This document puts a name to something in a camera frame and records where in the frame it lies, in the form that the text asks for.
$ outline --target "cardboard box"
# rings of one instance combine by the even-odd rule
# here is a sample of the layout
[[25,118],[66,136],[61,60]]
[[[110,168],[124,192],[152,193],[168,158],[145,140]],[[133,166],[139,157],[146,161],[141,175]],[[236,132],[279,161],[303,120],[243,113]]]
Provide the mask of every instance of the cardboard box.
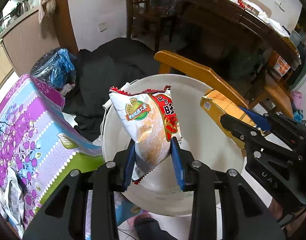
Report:
[[231,138],[237,144],[237,146],[241,149],[243,157],[246,157],[246,151],[244,149],[245,143],[234,137],[229,130],[226,130],[221,125],[221,116],[224,114],[229,114],[243,121],[244,123],[256,127],[256,124],[250,119],[250,117],[230,99],[217,90],[208,90],[206,94],[202,96],[200,106],[205,112],[208,113],[218,127],[221,128],[225,135]]

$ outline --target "floral tablecloth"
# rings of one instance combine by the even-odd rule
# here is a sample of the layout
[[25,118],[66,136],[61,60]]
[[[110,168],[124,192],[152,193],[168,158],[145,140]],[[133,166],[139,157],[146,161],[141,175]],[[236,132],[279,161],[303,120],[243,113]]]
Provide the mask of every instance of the floral tablecloth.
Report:
[[[80,136],[64,120],[64,104],[64,97],[56,90],[27,74],[19,78],[0,104],[0,187],[5,190],[11,167],[26,189],[25,228],[71,170],[92,171],[104,163],[101,147]],[[142,211],[115,195],[118,224]],[[91,194],[86,239],[90,238],[90,200]],[[127,207],[126,216],[122,206]]]

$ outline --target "blue plastic bag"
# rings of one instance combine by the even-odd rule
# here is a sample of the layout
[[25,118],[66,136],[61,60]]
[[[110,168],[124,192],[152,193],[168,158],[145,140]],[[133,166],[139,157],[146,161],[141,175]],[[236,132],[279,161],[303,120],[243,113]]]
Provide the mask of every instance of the blue plastic bag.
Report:
[[72,60],[76,59],[67,49],[56,48],[43,55],[33,66],[30,75],[44,81],[57,90],[63,89],[69,78],[75,83],[75,68]]

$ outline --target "dark wooden table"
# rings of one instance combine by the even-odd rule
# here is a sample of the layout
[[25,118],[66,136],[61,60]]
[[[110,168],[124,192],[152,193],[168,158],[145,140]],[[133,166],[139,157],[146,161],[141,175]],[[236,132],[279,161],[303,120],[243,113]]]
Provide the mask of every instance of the dark wooden table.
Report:
[[256,48],[266,41],[286,62],[296,69],[301,63],[299,52],[289,38],[229,0],[180,0],[178,16],[206,28],[230,42]]

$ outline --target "electrical outlet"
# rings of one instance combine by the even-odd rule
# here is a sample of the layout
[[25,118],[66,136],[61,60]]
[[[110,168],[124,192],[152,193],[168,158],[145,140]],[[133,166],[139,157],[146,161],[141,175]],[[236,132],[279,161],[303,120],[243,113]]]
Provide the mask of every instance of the electrical outlet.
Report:
[[107,29],[106,27],[106,22],[102,22],[99,24],[99,27],[100,27],[100,32],[103,32]]

